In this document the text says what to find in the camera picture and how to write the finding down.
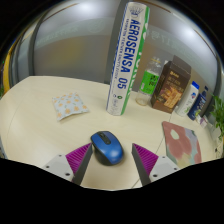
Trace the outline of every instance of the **white desk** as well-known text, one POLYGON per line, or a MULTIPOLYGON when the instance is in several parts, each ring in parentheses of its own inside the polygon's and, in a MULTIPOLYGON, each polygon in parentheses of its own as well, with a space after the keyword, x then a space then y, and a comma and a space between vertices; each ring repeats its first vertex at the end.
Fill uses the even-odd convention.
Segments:
POLYGON ((129 189, 139 179, 132 157, 132 143, 153 153, 166 155, 162 122, 170 121, 195 130, 202 161, 215 158, 211 137, 189 118, 181 118, 139 106, 132 92, 125 113, 112 116, 106 111, 109 85, 79 79, 34 76, 14 86, 0 101, 0 134, 10 160, 44 166, 59 153, 67 154, 90 143, 97 131, 110 131, 124 148, 122 163, 101 165, 93 153, 82 185, 94 189, 129 189), (90 112, 56 120, 52 97, 78 92, 90 112))

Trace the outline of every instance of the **computer mouse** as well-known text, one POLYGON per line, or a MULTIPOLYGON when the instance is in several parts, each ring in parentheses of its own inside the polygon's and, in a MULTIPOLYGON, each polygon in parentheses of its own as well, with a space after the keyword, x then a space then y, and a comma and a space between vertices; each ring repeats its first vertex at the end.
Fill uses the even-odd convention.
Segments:
POLYGON ((123 148, 118 139, 109 131, 99 131, 91 136, 95 147, 95 155, 100 163, 113 166, 121 162, 123 148))

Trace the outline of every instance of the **small bottle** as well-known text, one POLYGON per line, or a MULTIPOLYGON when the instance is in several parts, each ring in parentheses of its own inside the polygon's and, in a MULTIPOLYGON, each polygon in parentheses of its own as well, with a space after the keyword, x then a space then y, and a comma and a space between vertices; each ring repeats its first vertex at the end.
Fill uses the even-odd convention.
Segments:
POLYGON ((179 116, 185 117, 187 115, 198 96, 198 90, 199 85, 194 81, 188 86, 176 110, 179 116))
POLYGON ((208 91, 207 86, 205 86, 205 90, 202 93, 198 94, 198 98, 196 99, 194 105, 192 106, 192 108, 190 109, 188 113, 188 117, 193 121, 195 120, 195 118, 201 112, 203 106, 205 105, 206 91, 208 91))
POLYGON ((152 97, 152 94, 154 93, 157 82, 159 80, 160 70, 161 70, 160 59, 156 57, 151 58, 151 60, 147 64, 136 97, 136 102, 139 105, 145 106, 148 104, 149 100, 152 97))

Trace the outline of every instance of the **product box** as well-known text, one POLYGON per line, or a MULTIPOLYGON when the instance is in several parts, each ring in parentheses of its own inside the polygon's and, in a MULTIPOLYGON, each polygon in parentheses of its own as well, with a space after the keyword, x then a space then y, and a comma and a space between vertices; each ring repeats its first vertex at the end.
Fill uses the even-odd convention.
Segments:
POLYGON ((114 57, 107 112, 122 115, 135 81, 149 20, 149 8, 141 3, 126 5, 114 57))
POLYGON ((164 65, 151 98, 154 109, 172 113, 191 78, 191 66, 179 57, 164 65))

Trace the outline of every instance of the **brown box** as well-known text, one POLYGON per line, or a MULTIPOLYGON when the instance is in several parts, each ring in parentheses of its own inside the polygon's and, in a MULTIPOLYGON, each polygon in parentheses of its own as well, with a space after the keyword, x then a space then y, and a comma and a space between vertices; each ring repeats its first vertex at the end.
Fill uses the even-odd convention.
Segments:
POLYGON ((179 57, 173 57, 164 65, 153 93, 151 104, 154 109, 172 113, 191 78, 191 66, 179 57))

